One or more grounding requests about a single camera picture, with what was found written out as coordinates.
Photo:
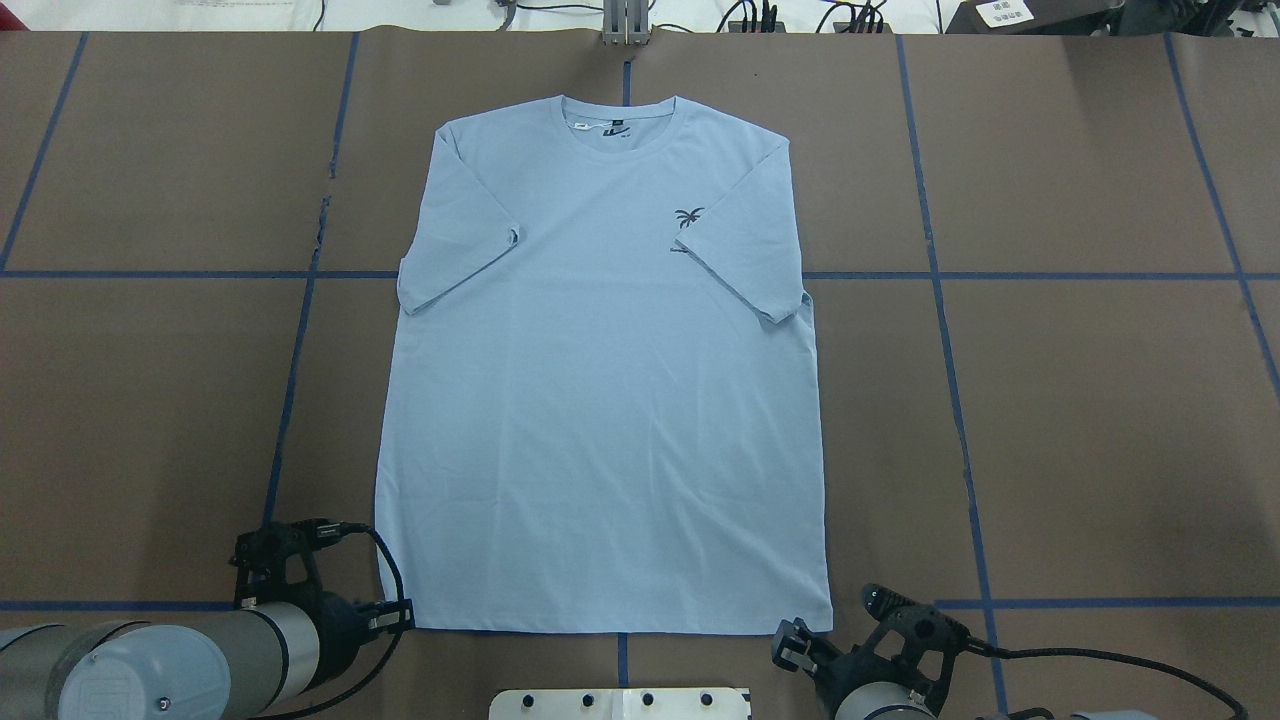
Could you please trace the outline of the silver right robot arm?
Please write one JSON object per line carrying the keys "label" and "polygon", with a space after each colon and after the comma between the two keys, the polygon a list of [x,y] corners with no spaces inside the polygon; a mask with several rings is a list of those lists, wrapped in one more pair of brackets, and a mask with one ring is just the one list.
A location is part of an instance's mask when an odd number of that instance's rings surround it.
{"label": "silver right robot arm", "polygon": [[840,650],[804,620],[782,620],[772,661],[808,675],[824,719],[940,719],[969,635],[925,614],[884,619],[863,644]]}

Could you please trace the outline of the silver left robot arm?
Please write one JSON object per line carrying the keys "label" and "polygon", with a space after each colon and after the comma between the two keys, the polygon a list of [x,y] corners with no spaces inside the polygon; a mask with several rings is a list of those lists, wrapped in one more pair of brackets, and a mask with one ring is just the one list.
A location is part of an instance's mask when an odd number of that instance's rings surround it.
{"label": "silver left robot arm", "polygon": [[46,623],[3,633],[5,719],[275,719],[415,625],[410,600],[243,600],[197,623]]}

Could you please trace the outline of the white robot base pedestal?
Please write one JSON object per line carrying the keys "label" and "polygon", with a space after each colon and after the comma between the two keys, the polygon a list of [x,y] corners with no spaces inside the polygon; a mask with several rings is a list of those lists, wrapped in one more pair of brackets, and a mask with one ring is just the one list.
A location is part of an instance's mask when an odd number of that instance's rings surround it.
{"label": "white robot base pedestal", "polygon": [[641,687],[502,691],[489,719],[751,719],[748,689]]}

